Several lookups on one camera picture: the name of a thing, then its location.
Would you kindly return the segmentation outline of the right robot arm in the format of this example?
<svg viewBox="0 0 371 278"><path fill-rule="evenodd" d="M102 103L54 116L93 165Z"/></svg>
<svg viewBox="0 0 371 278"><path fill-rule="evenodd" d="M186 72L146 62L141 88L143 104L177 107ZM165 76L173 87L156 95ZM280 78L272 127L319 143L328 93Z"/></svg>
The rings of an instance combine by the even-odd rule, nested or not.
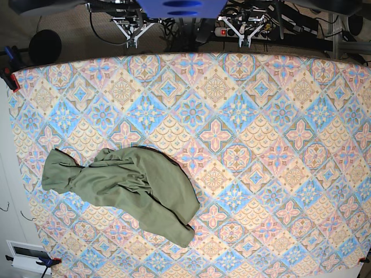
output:
<svg viewBox="0 0 371 278"><path fill-rule="evenodd" d="M114 46L137 46L137 40L159 19L152 19L142 10L137 1L79 1L79 0L12 0L9 7L18 15L46 16L71 10L79 5L85 5L89 12L90 27L94 35L101 41ZM106 13L111 16L126 40L122 43L110 42L103 39L94 28L94 13Z"/></svg>

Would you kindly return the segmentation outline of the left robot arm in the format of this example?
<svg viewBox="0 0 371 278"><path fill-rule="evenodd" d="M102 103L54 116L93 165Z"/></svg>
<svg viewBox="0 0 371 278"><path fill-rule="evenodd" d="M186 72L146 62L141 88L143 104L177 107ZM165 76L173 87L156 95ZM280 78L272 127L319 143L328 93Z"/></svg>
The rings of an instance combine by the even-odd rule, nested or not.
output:
<svg viewBox="0 0 371 278"><path fill-rule="evenodd" d="M331 38L321 22L333 26L340 17L347 19L345 30L358 35L363 20L370 20L370 1L227 1L217 19L214 35L235 38L239 45L250 45L253 38L269 41L285 38L285 31L308 39Z"/></svg>

